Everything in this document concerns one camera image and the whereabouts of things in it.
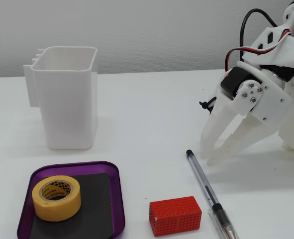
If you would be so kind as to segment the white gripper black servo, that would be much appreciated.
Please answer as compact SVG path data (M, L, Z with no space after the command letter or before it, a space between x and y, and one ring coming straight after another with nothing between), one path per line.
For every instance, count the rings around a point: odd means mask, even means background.
M226 73L214 95L216 101L200 140L200 157L208 159L209 166L276 133L293 103L267 70L244 62ZM237 115L247 116L213 153L215 143Z

